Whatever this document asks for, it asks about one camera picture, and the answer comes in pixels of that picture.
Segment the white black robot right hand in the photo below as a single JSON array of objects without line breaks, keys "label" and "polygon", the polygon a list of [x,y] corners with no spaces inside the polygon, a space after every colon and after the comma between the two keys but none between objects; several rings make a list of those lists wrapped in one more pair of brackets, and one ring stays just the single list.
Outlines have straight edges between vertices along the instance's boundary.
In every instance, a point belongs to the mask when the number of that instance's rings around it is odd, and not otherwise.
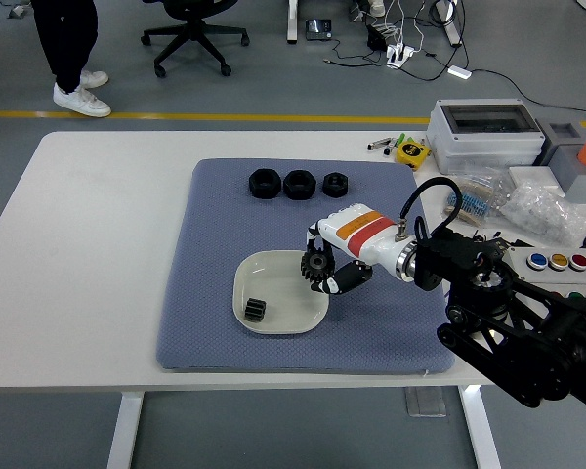
[{"label": "white black robot right hand", "polygon": [[373,267],[411,282],[416,240],[406,222],[391,220],[364,204],[330,214],[307,230],[301,274],[311,290],[331,295],[349,292],[372,278]]}]

